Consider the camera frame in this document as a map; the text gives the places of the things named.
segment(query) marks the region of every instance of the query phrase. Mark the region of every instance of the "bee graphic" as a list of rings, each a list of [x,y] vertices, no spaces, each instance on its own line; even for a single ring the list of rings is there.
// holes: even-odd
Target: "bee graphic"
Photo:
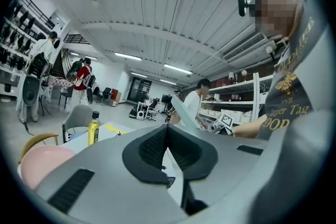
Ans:
[[[275,88],[283,91],[283,93],[290,95],[292,93],[292,82],[296,80],[297,76],[291,72],[288,72],[285,79],[275,85]]]

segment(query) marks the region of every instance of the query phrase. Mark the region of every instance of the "fluorescent light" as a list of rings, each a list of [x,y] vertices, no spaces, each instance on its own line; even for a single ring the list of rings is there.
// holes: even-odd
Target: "fluorescent light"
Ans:
[[[137,74],[137,73],[133,73],[133,72],[131,72],[131,74],[133,74],[133,75],[136,75],[136,76],[139,76],[139,77],[144,77],[144,78],[147,78],[147,76],[140,75],[140,74]]]
[[[187,73],[187,74],[192,74],[192,72],[190,72],[190,71],[186,71],[186,70],[183,70],[183,69],[181,69],[181,68],[177,68],[177,67],[172,67],[172,66],[170,66],[170,65],[166,65],[166,64],[164,64],[164,67],[168,67],[168,68],[171,68],[171,69],[174,69],[174,70],[183,72],[183,73]]]
[[[169,84],[172,84],[172,85],[176,85],[176,83],[174,82],[170,82],[170,81],[166,81],[166,80],[163,80],[163,79],[160,79],[162,82],[166,82],[166,83],[169,83]]]
[[[86,56],[86,55],[85,55],[85,57],[93,59],[93,60],[98,60],[96,57],[91,57],[91,56]]]
[[[119,54],[117,52],[115,52],[114,54],[117,55],[117,56],[121,56],[121,57],[125,57],[125,58],[130,58],[130,59],[133,59],[133,60],[141,61],[141,58],[139,58],[139,57],[130,56],[130,55],[126,55],[126,54]]]

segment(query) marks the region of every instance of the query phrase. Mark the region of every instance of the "pink object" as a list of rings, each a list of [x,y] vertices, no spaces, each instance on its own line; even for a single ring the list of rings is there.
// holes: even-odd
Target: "pink object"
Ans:
[[[51,171],[74,155],[73,151],[61,146],[47,145],[32,148],[21,162],[23,182],[30,189],[35,189]]]

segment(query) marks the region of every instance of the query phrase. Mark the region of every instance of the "red jacket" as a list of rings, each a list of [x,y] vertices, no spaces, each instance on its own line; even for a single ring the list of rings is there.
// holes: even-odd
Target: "red jacket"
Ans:
[[[89,67],[90,68],[90,70],[91,70],[91,72],[92,72],[92,67],[90,67],[90,66],[83,66],[83,67],[81,67],[81,69],[79,69],[79,71],[78,71],[78,73],[77,73],[77,79],[80,79],[80,77],[81,76],[83,76],[82,78],[84,79],[84,78],[86,78],[87,77],[87,75],[89,74],[89,70],[88,70],[88,68],[87,67]],[[75,90],[77,90],[77,91],[81,91],[81,90],[85,90],[86,89],[86,87],[83,85],[83,81],[82,81],[82,83],[80,84],[80,86],[74,86],[73,87]]]

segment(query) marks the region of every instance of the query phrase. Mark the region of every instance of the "gray floor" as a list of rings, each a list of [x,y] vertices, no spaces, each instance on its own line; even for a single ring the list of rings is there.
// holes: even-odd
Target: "gray floor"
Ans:
[[[51,103],[48,104],[46,100],[43,100],[43,104],[51,113],[50,116],[45,111],[45,116],[42,116],[42,110],[39,108],[39,120],[37,123],[33,122],[31,118],[28,118],[28,128],[31,134],[40,134],[47,132],[58,133],[58,142],[62,144],[62,130],[61,124],[63,120],[67,117],[67,113],[64,110],[64,99],[61,101],[60,106],[58,106],[59,92],[53,92]],[[21,149],[24,144],[31,138],[31,136],[26,132],[23,124],[20,123],[15,112],[16,99],[12,99],[11,102],[5,103],[0,101],[0,128],[2,134],[1,146],[7,151],[7,155],[10,157],[10,162],[13,165],[17,165],[17,160],[20,156]],[[112,107],[109,105],[100,105],[100,103],[94,103],[91,105],[93,110],[100,112],[99,119],[102,122],[114,121],[121,125],[140,129],[144,127],[160,125],[164,123],[166,118],[165,114],[158,114],[156,122],[144,120],[139,121],[136,119],[131,119],[128,117],[132,105],[129,104],[119,104],[118,106]],[[45,140],[46,144],[54,145],[55,141],[53,138]]]

